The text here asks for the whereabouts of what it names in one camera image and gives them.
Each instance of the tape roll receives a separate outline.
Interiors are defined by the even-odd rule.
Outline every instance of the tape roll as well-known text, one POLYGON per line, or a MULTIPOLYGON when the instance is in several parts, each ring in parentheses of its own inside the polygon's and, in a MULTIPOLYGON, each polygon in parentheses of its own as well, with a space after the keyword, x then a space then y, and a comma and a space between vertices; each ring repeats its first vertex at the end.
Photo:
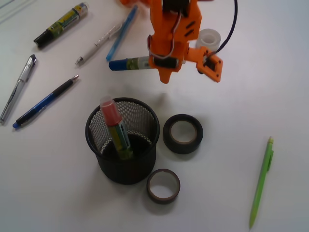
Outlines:
POLYGON ((178 154, 189 154, 195 151, 203 139, 203 128, 200 122, 190 115, 175 115, 166 121, 163 128, 163 141, 169 150, 178 154), (171 133, 176 122, 186 121, 195 129, 195 136, 189 142, 177 141, 171 133))
POLYGON ((219 32, 213 29, 201 30, 198 34, 196 47, 207 47, 212 52, 219 49, 221 42, 221 35, 219 32))
POLYGON ((154 171, 153 173, 150 174, 148 180, 147 180, 147 193, 148 196, 150 197, 151 200, 153 200, 155 203, 158 204, 169 204, 172 203, 178 196, 178 193, 180 191, 180 180, 178 176, 171 170, 169 169, 158 169, 154 171), (167 188, 172 189, 172 195, 168 197, 160 197, 157 196, 155 192, 152 191, 152 185, 157 186, 158 183, 153 183, 155 181, 154 179, 161 175, 164 174, 165 176, 161 176, 161 179, 165 182, 164 185, 169 185, 166 186, 167 188))

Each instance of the white pen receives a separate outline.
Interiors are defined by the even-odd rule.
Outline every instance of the white pen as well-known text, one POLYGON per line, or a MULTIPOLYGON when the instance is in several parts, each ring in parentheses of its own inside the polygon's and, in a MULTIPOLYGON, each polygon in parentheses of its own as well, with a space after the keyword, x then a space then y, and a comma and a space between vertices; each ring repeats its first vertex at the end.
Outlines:
POLYGON ((110 29, 110 31, 107 32, 101 39, 99 39, 84 56, 79 57, 75 64, 77 66, 83 65, 90 57, 93 56, 93 54, 95 54, 100 49, 100 47, 106 41, 108 41, 112 36, 114 36, 116 33, 118 33, 121 30, 122 25, 123 25, 123 22, 117 24, 112 29, 110 29))

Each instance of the mesh pencil holder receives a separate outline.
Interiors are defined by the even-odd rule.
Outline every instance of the mesh pencil holder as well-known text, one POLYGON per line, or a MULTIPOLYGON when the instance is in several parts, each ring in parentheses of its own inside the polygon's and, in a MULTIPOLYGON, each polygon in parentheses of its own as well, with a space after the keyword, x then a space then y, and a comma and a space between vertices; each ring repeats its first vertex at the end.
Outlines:
POLYGON ((86 140, 109 179, 132 185, 146 178, 154 168, 160 125, 154 111, 145 103, 132 98, 116 98, 114 101, 128 132, 134 158, 118 158, 100 106, 87 121, 86 140))

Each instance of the red marker cap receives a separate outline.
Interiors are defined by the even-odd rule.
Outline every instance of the red marker cap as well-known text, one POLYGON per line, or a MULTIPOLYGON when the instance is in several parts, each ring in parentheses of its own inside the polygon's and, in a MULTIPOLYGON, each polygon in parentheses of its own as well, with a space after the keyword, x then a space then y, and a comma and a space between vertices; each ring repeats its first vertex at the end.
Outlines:
POLYGON ((115 126, 121 122, 122 117, 115 101, 110 96, 101 99, 100 107, 107 126, 115 126))

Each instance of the robotic arm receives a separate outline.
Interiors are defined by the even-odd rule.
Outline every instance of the robotic arm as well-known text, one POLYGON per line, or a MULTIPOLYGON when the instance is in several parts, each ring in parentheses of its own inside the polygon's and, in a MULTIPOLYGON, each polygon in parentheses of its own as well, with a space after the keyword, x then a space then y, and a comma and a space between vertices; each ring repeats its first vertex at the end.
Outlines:
POLYGON ((197 0, 151 0, 150 20, 155 31, 148 38, 149 65, 158 69, 163 83, 167 84, 171 73, 178 72, 186 60, 220 82, 223 61, 206 47, 189 47, 189 41, 198 38, 202 20, 197 0))

